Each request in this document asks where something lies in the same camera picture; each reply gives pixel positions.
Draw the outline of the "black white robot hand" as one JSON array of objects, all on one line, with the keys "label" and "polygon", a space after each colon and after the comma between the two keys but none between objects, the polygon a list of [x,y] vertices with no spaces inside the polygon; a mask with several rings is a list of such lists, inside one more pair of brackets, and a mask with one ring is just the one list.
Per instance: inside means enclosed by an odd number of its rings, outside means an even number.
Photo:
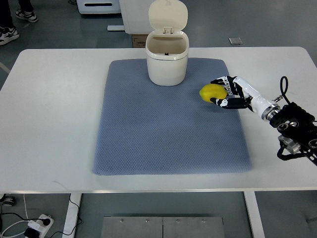
[{"label": "black white robot hand", "polygon": [[249,109],[264,121],[269,121],[280,111],[280,106],[276,102],[264,98],[258,90],[241,77],[223,76],[211,81],[211,84],[222,86],[227,96],[224,99],[208,96],[208,101],[224,109]]}]

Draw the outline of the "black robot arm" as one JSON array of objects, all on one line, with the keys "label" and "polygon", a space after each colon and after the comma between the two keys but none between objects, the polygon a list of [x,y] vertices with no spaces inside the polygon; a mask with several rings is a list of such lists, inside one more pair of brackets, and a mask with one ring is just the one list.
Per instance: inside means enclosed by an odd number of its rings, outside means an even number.
[{"label": "black robot arm", "polygon": [[288,79],[281,77],[281,96],[287,102],[269,117],[269,124],[280,133],[277,157],[283,161],[306,157],[317,163],[317,126],[313,115],[286,97]]}]

